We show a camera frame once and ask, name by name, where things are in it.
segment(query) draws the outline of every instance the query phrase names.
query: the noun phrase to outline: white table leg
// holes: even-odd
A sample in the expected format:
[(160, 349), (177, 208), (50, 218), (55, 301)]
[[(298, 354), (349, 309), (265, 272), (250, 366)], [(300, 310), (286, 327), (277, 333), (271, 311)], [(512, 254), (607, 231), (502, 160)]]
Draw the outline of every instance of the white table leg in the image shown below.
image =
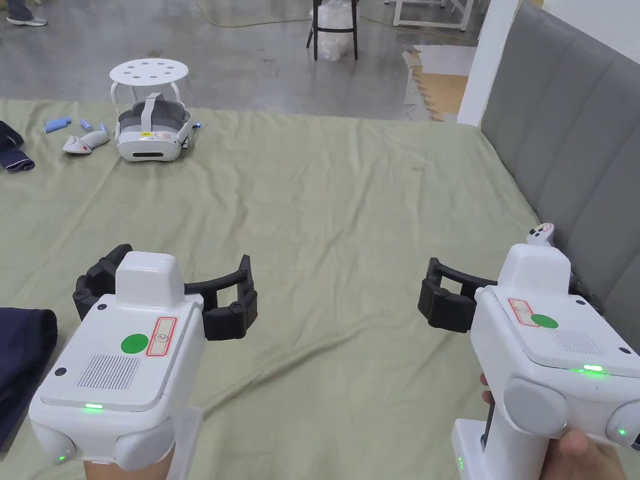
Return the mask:
[(116, 95), (116, 89), (118, 88), (118, 85), (118, 82), (113, 82), (111, 84), (111, 101), (114, 105), (118, 104), (118, 96)]
[(182, 102), (182, 100), (180, 99), (180, 90), (178, 90), (178, 86), (175, 84), (175, 82), (171, 82), (171, 88), (173, 88), (173, 91), (175, 92), (175, 99), (179, 102)]
[(460, 26), (460, 31), (467, 31), (467, 26), (469, 25), (469, 17), (471, 16), (471, 9), (474, 6), (474, 0), (467, 0), (467, 4), (465, 5), (465, 11), (462, 16), (462, 24)]
[(396, 14), (394, 15), (394, 26), (400, 25), (400, 12), (402, 11), (402, 0), (396, 1)]

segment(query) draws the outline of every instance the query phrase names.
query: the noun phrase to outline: white plastic bag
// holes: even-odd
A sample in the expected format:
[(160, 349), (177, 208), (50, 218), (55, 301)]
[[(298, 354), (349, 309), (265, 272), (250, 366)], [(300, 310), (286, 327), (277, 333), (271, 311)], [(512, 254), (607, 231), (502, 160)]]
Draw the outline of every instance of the white plastic bag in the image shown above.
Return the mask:
[[(351, 28), (351, 0), (329, 0), (318, 7), (318, 26), (320, 28)], [(318, 56), (325, 60), (340, 60), (351, 48), (352, 33), (318, 32)]]

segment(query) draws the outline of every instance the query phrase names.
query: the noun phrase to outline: green bedsheet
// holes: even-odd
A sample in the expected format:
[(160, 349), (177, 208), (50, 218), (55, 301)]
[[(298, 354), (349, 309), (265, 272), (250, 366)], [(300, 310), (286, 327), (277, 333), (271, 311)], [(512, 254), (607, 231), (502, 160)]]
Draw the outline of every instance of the green bedsheet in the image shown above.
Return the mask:
[[(46, 120), (70, 115), (45, 135)], [(496, 277), (537, 219), (479, 130), (196, 110), (193, 149), (131, 164), (113, 139), (61, 151), (111, 106), (0, 101), (36, 163), (0, 173), (0, 305), (51, 308), (60, 345), (79, 323), (76, 278), (120, 243), (176, 256), (185, 281), (252, 256), (259, 317), (207, 345), (192, 403), (205, 411), (190, 478), (454, 479), (456, 417), (483, 419), (467, 335), (417, 312), (428, 260)], [(26, 420), (0, 477), (48, 467)]]

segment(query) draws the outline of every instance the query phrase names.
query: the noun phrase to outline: black cloth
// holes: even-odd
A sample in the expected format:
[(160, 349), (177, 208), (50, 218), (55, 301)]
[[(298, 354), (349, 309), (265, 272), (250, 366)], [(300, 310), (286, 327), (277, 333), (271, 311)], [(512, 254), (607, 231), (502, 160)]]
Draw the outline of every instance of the black cloth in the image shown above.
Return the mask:
[(35, 167), (33, 160), (20, 150), (23, 143), (24, 138), (0, 120), (0, 166), (9, 172), (31, 170)]
[(28, 407), (58, 341), (51, 310), (0, 308), (0, 447)]
[(24, 143), (22, 136), (0, 120), (0, 153), (13, 150)]

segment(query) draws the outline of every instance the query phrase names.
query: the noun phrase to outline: finger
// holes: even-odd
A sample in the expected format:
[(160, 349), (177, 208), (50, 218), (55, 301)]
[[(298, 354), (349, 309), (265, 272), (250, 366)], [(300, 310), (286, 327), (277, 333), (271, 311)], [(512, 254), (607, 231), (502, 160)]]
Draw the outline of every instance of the finger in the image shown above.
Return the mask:
[(573, 465), (563, 457), (558, 440), (549, 440), (540, 480), (569, 480), (572, 474)]
[(560, 439), (560, 451), (583, 480), (624, 480), (617, 458), (611, 458), (583, 432), (570, 431)]

